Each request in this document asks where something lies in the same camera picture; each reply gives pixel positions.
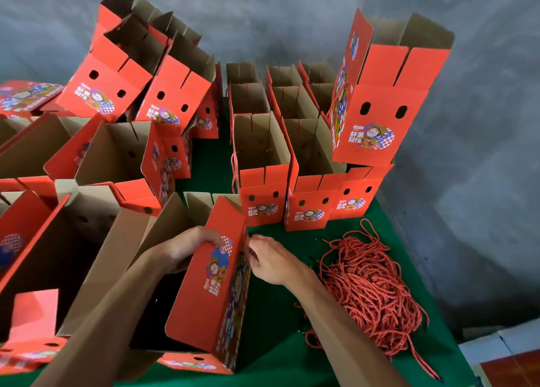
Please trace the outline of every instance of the forearm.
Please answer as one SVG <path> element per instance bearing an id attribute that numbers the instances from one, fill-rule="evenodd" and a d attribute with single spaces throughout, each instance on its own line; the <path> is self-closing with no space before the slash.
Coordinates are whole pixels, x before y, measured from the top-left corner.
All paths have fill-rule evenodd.
<path id="1" fill-rule="evenodd" d="M 34 387 L 112 385 L 122 357 L 164 262 L 152 249 L 141 255 L 86 318 Z"/>
<path id="2" fill-rule="evenodd" d="M 305 310 L 341 387 L 409 386 L 311 269 L 302 264 L 286 286 Z"/>

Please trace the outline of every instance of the green tablecloth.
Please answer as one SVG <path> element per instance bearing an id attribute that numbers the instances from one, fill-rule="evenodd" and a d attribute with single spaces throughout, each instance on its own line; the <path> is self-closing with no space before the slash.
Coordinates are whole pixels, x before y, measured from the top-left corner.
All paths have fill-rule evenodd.
<path id="1" fill-rule="evenodd" d="M 219 140 L 194 140 L 193 176 L 177 181 L 177 191 L 210 193 L 231 192 L 232 148 L 228 130 L 222 130 Z M 381 236 L 381 241 L 391 248 L 390 257 L 401 264 L 403 279 L 414 298 L 428 312 L 429 327 L 413 335 L 419 354 L 443 378 L 443 385 L 469 387 L 476 380 L 469 365 L 460 353 L 449 329 L 446 327 L 433 300 L 413 267 L 403 245 L 377 201 L 366 213 Z M 330 221 L 322 230 L 286 233 L 282 224 L 251 228 L 251 234 L 274 237 L 300 260 L 311 264 L 310 257 L 319 258 L 328 246 L 322 239 L 332 240 L 343 233 L 358 229 L 359 219 Z M 153 365 L 135 384 L 140 386 L 338 386 L 332 368 L 321 350 L 306 345 L 298 330 L 302 324 L 302 311 L 293 306 L 294 297 L 283 287 L 267 284 L 252 276 L 248 303 L 242 329 L 238 373 L 234 376 L 215 376 L 192 371 L 171 370 L 163 365 Z M 413 387 L 439 387 L 416 363 L 409 352 L 393 360 L 396 368 Z M 28 386 L 39 373 L 0 377 L 0 385 Z"/>

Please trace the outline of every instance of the oval hole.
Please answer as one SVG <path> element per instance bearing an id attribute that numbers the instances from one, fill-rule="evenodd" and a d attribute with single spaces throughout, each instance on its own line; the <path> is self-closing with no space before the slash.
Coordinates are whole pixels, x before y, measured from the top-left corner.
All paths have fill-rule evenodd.
<path id="1" fill-rule="evenodd" d="M 400 106 L 400 108 L 396 111 L 396 118 L 402 119 L 403 116 L 405 116 L 405 113 L 407 112 L 407 106 Z"/>
<path id="2" fill-rule="evenodd" d="M 362 116 L 365 116 L 367 113 L 369 113 L 369 109 L 371 108 L 371 103 L 370 102 L 365 102 L 364 104 L 362 104 L 362 107 L 360 107 L 360 114 Z"/>

